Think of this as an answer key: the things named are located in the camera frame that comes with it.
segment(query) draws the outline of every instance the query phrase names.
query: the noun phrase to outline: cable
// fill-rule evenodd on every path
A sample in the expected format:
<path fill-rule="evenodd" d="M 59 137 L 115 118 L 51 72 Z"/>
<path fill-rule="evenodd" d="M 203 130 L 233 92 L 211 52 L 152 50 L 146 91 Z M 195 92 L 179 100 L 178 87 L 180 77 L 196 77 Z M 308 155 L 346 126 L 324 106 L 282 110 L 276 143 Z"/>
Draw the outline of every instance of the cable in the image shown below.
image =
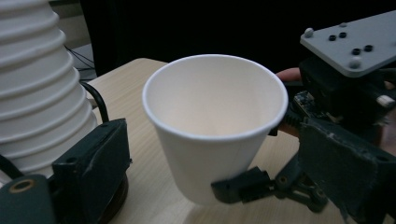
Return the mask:
<path fill-rule="evenodd" d="M 74 50 L 68 48 L 66 45 L 64 45 L 64 47 L 70 52 L 72 53 L 78 60 L 80 60 L 82 63 L 84 63 L 85 65 L 87 65 L 89 67 L 89 69 L 95 69 L 94 66 L 90 66 L 89 64 L 85 63 L 83 60 L 81 60 L 80 57 L 84 58 L 85 60 L 87 60 L 90 63 L 94 63 L 92 60 L 88 59 L 87 57 L 85 57 L 84 55 L 75 52 Z"/>
<path fill-rule="evenodd" d="M 102 122 L 103 123 L 108 122 L 109 119 L 108 119 L 106 104 L 102 96 L 100 95 L 99 91 L 97 91 L 93 86 L 91 86 L 86 82 L 80 82 L 80 84 L 85 88 L 87 92 L 89 92 L 92 95 L 93 99 L 98 105 L 100 116 L 102 117 Z"/>
<path fill-rule="evenodd" d="M 2 155 L 0 155 L 0 170 L 11 179 L 23 176 L 23 173 L 13 163 Z"/>

